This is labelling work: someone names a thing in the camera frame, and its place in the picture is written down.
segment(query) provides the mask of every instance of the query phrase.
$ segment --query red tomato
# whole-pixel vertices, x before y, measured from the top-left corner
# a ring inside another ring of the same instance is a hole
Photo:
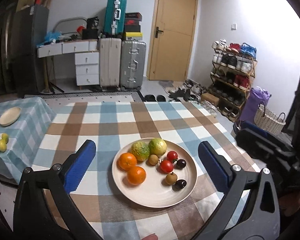
[[[168,160],[162,161],[161,164],[160,164],[160,168],[161,168],[162,171],[164,171],[166,173],[170,173],[171,171],[173,171],[173,165]]]
[[[168,152],[168,154],[167,154],[167,159],[169,160],[169,161],[173,161],[173,160],[175,160],[175,159],[177,159],[178,158],[178,154],[175,152],[175,151],[170,151],[170,152]]]

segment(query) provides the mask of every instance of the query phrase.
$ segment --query beige plate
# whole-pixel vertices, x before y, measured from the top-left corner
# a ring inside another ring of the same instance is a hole
[[[138,141],[149,143],[151,139],[143,138]],[[129,152],[131,145],[135,142],[123,147],[112,162],[112,176],[122,194],[137,204],[151,208],[170,207],[186,199],[197,183],[197,169],[191,155],[181,146],[165,140],[167,152],[160,159],[164,159],[169,151],[176,151],[179,159],[186,160],[185,168],[173,170],[178,179],[185,179],[187,182],[182,190],[177,191],[175,187],[167,185],[164,181],[166,174],[161,172],[159,164],[151,166],[147,161],[137,164],[145,169],[146,180],[139,186],[132,186],[127,182],[127,173],[118,167],[117,161],[122,153]]]
[[[18,106],[12,107],[5,111],[0,117],[0,124],[8,126],[13,124],[20,116],[21,108]]]

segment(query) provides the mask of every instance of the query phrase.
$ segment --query refrigerator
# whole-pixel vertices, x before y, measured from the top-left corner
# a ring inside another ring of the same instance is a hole
[[[38,4],[14,15],[10,57],[19,97],[38,94],[44,89],[44,61],[37,57],[37,45],[44,41],[48,16],[49,10]]]

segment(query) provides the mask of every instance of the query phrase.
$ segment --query checkered tablecloth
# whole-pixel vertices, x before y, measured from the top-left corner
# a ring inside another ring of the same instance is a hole
[[[111,165],[115,154],[127,144],[146,137],[177,143],[196,162],[196,187],[187,199],[175,206],[145,208],[128,200],[114,184]],[[43,138],[32,168],[44,170],[63,163],[87,139],[96,143],[97,154],[79,187],[70,195],[105,240],[140,240],[153,233],[159,240],[188,240],[194,235],[223,196],[216,191],[199,160],[197,149],[201,141],[210,142],[231,164],[260,171],[204,108],[179,102],[91,102],[64,106]],[[56,221],[65,227],[49,191],[46,196]],[[242,195],[228,226],[238,220],[246,197]]]
[[[19,183],[24,168],[34,157],[56,114],[42,98],[27,98],[0,103],[0,117],[11,107],[21,108],[20,117],[9,126],[0,125],[0,133],[9,135],[7,150],[0,153],[0,174]]]

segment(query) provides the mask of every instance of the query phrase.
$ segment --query orange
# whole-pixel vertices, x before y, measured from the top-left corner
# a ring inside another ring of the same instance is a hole
[[[128,171],[131,167],[137,165],[137,159],[132,153],[123,153],[118,159],[118,165],[120,168]]]
[[[132,185],[140,185],[145,179],[146,171],[139,166],[134,166],[128,171],[128,182]]]

